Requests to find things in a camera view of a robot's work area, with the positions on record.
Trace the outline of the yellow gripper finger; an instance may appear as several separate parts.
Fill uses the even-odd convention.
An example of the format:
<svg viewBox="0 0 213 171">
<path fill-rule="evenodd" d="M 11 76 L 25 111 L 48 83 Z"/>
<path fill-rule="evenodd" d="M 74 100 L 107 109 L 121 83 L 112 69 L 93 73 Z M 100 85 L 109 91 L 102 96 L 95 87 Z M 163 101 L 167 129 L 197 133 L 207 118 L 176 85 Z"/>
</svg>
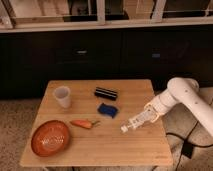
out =
<svg viewBox="0 0 213 171">
<path fill-rule="evenodd" d="M 155 121 L 157 121 L 159 118 L 159 115 L 156 113 L 152 113 L 148 115 L 148 121 L 151 123 L 154 123 Z"/>
<path fill-rule="evenodd" d="M 153 108 L 153 104 L 152 104 L 152 103 L 147 103 L 147 104 L 144 106 L 144 109 L 145 109 L 145 110 L 152 109 L 152 108 Z"/>
</svg>

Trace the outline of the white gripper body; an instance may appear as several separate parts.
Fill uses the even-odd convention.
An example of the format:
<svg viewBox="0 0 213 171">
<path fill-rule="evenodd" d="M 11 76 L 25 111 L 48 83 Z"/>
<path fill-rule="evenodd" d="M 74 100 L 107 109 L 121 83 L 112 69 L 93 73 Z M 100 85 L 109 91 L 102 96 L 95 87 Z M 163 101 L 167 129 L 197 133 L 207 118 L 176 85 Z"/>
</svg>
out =
<svg viewBox="0 0 213 171">
<path fill-rule="evenodd" d="M 152 106 L 159 116 L 166 114 L 173 105 L 174 102 L 171 98 L 166 98 L 161 95 L 157 95 L 152 102 Z"/>
</svg>

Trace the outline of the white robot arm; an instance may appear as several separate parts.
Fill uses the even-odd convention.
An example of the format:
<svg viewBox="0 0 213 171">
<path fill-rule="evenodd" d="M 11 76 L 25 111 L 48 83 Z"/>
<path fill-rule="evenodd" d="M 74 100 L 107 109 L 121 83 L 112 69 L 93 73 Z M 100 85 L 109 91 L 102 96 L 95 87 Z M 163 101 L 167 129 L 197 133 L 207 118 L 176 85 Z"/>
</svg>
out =
<svg viewBox="0 0 213 171">
<path fill-rule="evenodd" d="M 145 108 L 151 108 L 151 122 L 168 113 L 175 105 L 182 103 L 213 137 L 213 108 L 199 95 L 199 84 L 191 78 L 175 77 L 168 81 L 167 88 L 155 96 Z"/>
</svg>

